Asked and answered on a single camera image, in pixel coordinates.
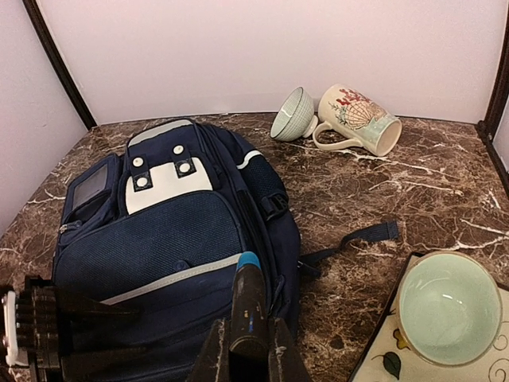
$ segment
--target red coral design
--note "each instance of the red coral design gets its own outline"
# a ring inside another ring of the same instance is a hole
[[[349,105],[355,101],[371,102],[370,99],[368,99],[364,95],[360,94],[359,92],[356,92],[355,90],[340,89],[340,92],[344,93],[344,98],[337,99],[336,101],[341,103],[342,105]]]

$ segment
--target seashell design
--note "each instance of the seashell design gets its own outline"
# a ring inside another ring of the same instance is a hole
[[[357,101],[342,107],[336,117],[350,129],[358,130],[367,126],[373,119],[376,121],[386,114],[387,112],[376,103]]]

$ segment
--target bowl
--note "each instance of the bowl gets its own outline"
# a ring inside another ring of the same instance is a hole
[[[419,259],[403,277],[397,303],[399,329],[409,347],[441,366],[482,357],[502,322],[495,280],[475,260],[454,251]]]
[[[309,137],[318,124],[313,99],[304,88],[295,89],[283,103],[270,129],[270,137],[290,142]]]

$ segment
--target white wall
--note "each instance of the white wall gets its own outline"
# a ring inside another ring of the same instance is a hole
[[[506,166],[506,170],[509,171],[509,101],[503,112],[493,146],[495,146],[495,150],[499,153],[500,159],[502,159],[503,164]]]
[[[3,1],[0,6],[0,236],[85,132],[37,39],[22,1]]]
[[[275,111],[343,82],[398,115],[477,123],[508,0],[38,0],[98,123]]]

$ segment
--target mesh pocket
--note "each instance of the mesh pocket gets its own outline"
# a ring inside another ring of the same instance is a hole
[[[239,224],[218,193],[185,194],[117,220],[61,253],[54,282],[104,300],[186,267],[244,250]]]
[[[257,203],[275,193],[286,194],[285,186],[278,173],[262,155],[251,158],[249,164],[240,170],[240,173]]]

